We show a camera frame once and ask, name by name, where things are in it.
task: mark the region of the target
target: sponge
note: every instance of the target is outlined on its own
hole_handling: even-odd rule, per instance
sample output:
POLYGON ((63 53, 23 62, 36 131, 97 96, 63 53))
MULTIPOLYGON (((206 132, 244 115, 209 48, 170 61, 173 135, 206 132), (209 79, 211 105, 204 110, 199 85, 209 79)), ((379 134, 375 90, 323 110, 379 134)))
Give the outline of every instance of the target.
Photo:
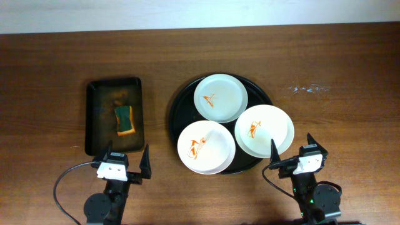
POLYGON ((115 115, 117 116, 118 136, 124 136, 135 133, 135 127, 133 126, 133 112, 131 106, 116 107, 115 115))

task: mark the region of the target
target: black tray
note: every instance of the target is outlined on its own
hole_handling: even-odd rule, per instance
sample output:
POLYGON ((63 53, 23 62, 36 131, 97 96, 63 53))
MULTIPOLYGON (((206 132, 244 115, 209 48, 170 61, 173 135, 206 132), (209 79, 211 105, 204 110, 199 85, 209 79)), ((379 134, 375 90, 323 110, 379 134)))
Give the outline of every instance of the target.
POLYGON ((112 151, 128 153, 144 146, 142 84, 136 77, 93 81, 86 88, 85 152, 95 156, 112 141, 112 151), (134 134, 119 137, 114 108, 132 106, 134 134))
MULTIPOLYGON (((249 96, 249 101, 247 108, 252 106, 257 106, 260 104, 273 105, 267 94, 257 85, 250 80, 237 76, 231 75, 242 82, 246 88, 247 95, 249 96)), ((194 90, 197 85, 202 81, 204 77, 201 77, 191 84, 187 85, 182 89, 182 91, 176 96, 176 99, 172 103, 171 111, 169 112, 169 135, 172 142, 177 145, 178 137, 183 131, 183 129, 191 123, 196 121, 206 120, 202 117, 194 106, 194 90)), ((236 119, 232 122, 221 123, 234 137, 236 119)), ((236 142, 236 153, 232 163, 220 174, 234 174, 240 173, 247 169, 252 168, 257 163, 261 162, 263 159, 250 156, 245 153, 236 142)))

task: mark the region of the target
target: dark rectangular tray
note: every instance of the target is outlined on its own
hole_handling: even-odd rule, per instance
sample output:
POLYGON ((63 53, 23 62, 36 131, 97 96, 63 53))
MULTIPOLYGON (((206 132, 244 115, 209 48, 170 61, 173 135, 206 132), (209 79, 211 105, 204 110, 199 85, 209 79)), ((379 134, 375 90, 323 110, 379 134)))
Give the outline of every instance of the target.
POLYGON ((85 152, 95 156, 112 141, 112 151, 129 153, 144 146, 141 80, 137 77, 93 81, 86 88, 85 152), (132 106, 134 134, 118 136, 114 112, 118 104, 132 106))

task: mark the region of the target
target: orange fish design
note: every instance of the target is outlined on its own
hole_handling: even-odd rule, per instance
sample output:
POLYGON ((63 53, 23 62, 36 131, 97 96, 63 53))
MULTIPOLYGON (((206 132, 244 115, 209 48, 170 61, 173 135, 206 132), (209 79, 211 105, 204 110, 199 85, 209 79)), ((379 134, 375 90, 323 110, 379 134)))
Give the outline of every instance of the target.
POLYGON ((247 133, 247 135, 251 138, 254 138, 254 136, 256 135, 256 129, 258 126, 261 126, 261 121, 259 121, 259 122, 253 121, 251 123, 250 131, 247 133))
POLYGON ((216 97, 214 97, 214 94, 212 94, 210 97, 203 96, 203 98, 207 101, 208 104, 210 104, 212 108, 214 108, 214 99, 216 99, 216 97))
POLYGON ((207 140, 202 137, 199 142, 192 140, 192 146, 190 147, 190 151, 187 153, 187 156, 190 158, 197 159, 199 155, 199 151, 203 148, 207 140))

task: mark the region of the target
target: white wall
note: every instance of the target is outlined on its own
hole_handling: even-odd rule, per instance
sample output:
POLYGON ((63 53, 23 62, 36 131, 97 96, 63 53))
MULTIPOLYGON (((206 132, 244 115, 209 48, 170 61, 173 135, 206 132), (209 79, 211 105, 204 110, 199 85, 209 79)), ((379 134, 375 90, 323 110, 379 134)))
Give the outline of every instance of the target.
POLYGON ((400 21, 400 0, 0 0, 0 33, 400 21))

